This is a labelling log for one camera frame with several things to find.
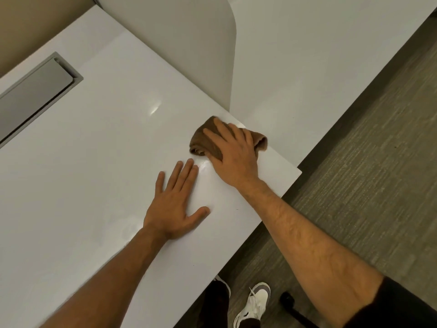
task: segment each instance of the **sneaker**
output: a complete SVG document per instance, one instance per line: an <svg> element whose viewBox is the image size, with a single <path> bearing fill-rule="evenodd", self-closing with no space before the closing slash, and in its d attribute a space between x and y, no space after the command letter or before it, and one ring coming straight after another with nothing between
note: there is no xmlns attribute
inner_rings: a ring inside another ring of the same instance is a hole
<svg viewBox="0 0 437 328"><path fill-rule="evenodd" d="M220 278L220 276L217 275L217 276L214 278L213 281L219 281L219 282L222 282L222 283L227 287L227 289L228 289L228 294L229 294L229 298L231 298L231 288L228 286L228 284L227 284L225 281L223 281L223 280Z"/></svg>
<svg viewBox="0 0 437 328"><path fill-rule="evenodd" d="M234 328L240 326L240 322L253 318L261 320L261 316L266 311L267 303L270 300L270 287L264 283L258 283L252 289L250 289L249 297L247 298L247 304L244 309L237 314L234 319Z"/></svg>

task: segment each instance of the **forearm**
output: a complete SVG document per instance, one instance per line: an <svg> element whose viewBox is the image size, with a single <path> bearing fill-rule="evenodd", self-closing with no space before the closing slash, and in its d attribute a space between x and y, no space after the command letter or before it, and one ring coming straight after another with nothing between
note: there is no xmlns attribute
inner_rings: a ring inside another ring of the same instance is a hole
<svg viewBox="0 0 437 328"><path fill-rule="evenodd" d="M119 327L141 278L165 239L141 229L41 328Z"/></svg>
<svg viewBox="0 0 437 328"><path fill-rule="evenodd" d="M262 181L240 193L256 210L319 312L342 327L371 303L383 276L312 224Z"/></svg>

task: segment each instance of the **carpeted floor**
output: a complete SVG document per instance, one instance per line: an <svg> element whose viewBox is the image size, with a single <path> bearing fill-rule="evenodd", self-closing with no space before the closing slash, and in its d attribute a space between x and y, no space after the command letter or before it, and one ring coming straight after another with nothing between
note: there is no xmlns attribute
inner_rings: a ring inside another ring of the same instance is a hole
<svg viewBox="0 0 437 328"><path fill-rule="evenodd" d="M437 19L429 18L299 166L284 200L437 309ZM328 327L260 225L220 273L229 326L249 287L272 289L264 327L300 327L278 303ZM202 296L176 327L195 327Z"/></svg>

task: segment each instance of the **white countertop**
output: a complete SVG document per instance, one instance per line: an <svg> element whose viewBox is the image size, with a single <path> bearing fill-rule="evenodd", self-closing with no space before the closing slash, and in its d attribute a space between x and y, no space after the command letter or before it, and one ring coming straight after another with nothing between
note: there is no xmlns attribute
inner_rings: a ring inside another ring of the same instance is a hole
<svg viewBox="0 0 437 328"><path fill-rule="evenodd" d="M299 165L437 0L229 0L230 113Z"/></svg>
<svg viewBox="0 0 437 328"><path fill-rule="evenodd" d="M84 80L0 148L2 327L38 325L132 238L158 172L191 156L209 116L237 122L98 7L1 78L0 93L55 51ZM205 158L195 161L188 210L212 213L162 249L123 327L172 327L260 223ZM300 171L269 148L259 173L282 195Z"/></svg>

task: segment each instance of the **black pants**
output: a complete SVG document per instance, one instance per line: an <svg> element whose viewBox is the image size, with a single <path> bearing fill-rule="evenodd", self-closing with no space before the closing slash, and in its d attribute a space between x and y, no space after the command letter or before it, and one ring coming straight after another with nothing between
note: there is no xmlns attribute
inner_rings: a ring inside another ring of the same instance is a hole
<svg viewBox="0 0 437 328"><path fill-rule="evenodd" d="M228 328L229 296L227 287L220 281L212 281L205 290L205 300L197 321L198 328ZM241 321L239 328L260 328L256 319Z"/></svg>

